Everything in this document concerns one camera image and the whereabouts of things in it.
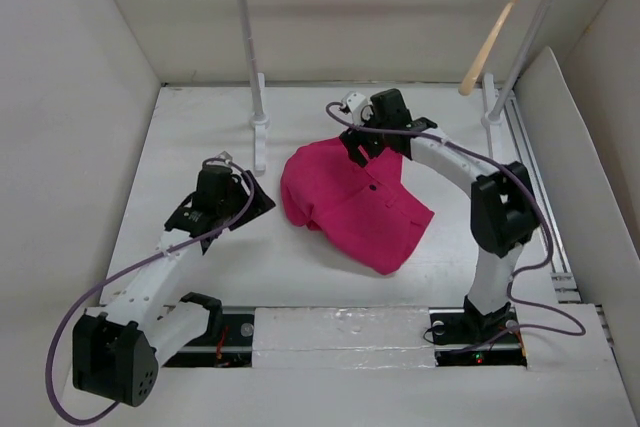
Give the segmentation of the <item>pink trousers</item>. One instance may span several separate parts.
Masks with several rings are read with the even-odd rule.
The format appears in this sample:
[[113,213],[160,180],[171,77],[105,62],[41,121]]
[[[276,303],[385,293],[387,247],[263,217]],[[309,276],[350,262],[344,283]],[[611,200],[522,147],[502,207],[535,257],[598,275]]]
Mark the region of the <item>pink trousers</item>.
[[281,175],[284,213],[376,273],[393,274],[435,216],[404,187],[402,167],[402,156],[389,149],[361,167],[338,138],[302,146]]

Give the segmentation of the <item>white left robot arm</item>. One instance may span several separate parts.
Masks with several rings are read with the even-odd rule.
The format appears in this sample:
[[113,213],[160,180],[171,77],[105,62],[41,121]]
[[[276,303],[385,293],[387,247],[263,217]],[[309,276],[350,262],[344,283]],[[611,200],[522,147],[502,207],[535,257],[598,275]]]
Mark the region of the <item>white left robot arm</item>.
[[193,340],[225,335],[220,300],[195,292],[171,310],[169,297],[199,266],[212,243],[275,206],[254,175],[227,153],[203,161],[194,192],[164,224],[150,258],[130,269],[133,278],[107,305],[85,310],[72,331],[76,389],[131,407],[153,389],[159,369]]

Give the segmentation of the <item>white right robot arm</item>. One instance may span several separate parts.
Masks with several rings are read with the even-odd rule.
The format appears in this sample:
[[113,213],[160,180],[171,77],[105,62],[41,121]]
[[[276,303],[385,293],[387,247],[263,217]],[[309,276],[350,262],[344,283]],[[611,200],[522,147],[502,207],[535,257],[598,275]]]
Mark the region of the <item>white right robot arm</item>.
[[478,344],[503,330],[511,309],[508,285],[540,225],[526,167],[500,164],[451,142],[435,122],[413,117],[396,88],[370,97],[350,92],[336,106],[350,118],[339,139],[351,161],[364,167],[393,151],[434,170],[470,200],[470,230],[478,246],[474,280],[462,314],[432,319],[431,342]]

